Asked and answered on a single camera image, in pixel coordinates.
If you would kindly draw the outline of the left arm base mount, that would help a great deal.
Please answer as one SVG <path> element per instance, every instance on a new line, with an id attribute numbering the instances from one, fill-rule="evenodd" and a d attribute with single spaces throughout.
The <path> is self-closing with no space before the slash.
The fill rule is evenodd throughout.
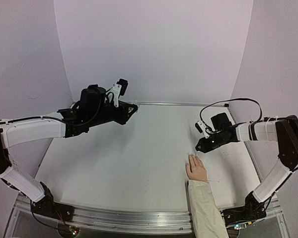
<path id="1" fill-rule="evenodd" d="M 40 184 L 44 189 L 44 197 L 38 202 L 31 204 L 31 212 L 41 216 L 63 220 L 64 222 L 70 222 L 74 215 L 74 207 L 55 202 L 48 187 L 42 182 Z"/>

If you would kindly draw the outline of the mannequin hand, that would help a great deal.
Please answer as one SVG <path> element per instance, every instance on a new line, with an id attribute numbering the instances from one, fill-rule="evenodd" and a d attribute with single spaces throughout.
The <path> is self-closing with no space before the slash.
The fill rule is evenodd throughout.
<path id="1" fill-rule="evenodd" d="M 188 156 L 188 159 L 189 162 L 186 163 L 186 173 L 188 179 L 207 182 L 207 171 L 199 157 L 191 154 Z"/>

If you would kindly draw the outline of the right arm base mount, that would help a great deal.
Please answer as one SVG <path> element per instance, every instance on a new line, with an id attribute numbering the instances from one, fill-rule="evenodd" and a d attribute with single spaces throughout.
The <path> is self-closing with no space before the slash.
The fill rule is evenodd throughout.
<path id="1" fill-rule="evenodd" d="M 245 205 L 236 208 L 225 209 L 221 211 L 227 228 L 237 224 L 255 222 L 266 217 L 266 210 L 271 202 L 272 196 L 269 196 L 263 202 L 258 202 L 253 192 L 245 198 Z"/>

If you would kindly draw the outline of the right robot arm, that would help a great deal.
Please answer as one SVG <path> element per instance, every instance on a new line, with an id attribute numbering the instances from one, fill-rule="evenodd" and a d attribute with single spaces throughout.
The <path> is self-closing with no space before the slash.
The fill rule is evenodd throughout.
<path id="1" fill-rule="evenodd" d="M 274 144 L 277 160 L 250 196 L 263 203 L 273 196 L 298 169 L 298 117 L 264 118 L 259 121 L 233 124 L 225 113 L 212 117 L 213 127 L 199 120 L 195 128 L 202 135 L 195 149 L 208 153 L 222 146 L 238 142 Z"/>

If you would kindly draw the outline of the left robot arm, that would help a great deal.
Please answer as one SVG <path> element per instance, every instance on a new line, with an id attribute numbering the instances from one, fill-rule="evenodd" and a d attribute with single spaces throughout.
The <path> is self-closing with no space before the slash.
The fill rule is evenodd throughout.
<path id="1" fill-rule="evenodd" d="M 127 87 L 128 81 L 124 79 L 110 89 L 93 84 L 81 91 L 80 99 L 70 108 L 42 116 L 0 118 L 0 179 L 36 203 L 45 216 L 54 216 L 57 205 L 53 195 L 33 177 L 33 172 L 20 168 L 17 156 L 21 153 L 17 149 L 31 145 L 47 147 L 55 138 L 76 137 L 109 122 L 125 125 L 138 111 L 136 104 L 120 99 Z"/>

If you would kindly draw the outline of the beige sleeved forearm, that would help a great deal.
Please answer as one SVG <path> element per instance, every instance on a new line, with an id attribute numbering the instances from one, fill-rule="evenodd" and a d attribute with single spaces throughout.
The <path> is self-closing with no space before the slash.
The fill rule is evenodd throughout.
<path id="1" fill-rule="evenodd" d="M 228 233 L 216 207 L 210 184 L 189 180 L 188 195 L 195 237 L 227 238 Z"/>

